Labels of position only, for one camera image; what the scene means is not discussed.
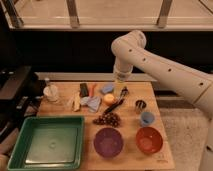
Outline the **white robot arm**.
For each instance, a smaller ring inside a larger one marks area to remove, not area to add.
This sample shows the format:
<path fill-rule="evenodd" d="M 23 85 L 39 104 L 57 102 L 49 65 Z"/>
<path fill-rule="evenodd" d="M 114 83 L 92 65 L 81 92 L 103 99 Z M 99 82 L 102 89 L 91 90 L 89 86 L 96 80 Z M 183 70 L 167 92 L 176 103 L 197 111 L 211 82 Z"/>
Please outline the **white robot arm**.
<path fill-rule="evenodd" d="M 199 171 L 213 171 L 213 76 L 153 54 L 145 46 L 146 36 L 140 30 L 112 42 L 115 80 L 125 82 L 136 67 L 208 114 L 211 122 Z"/>

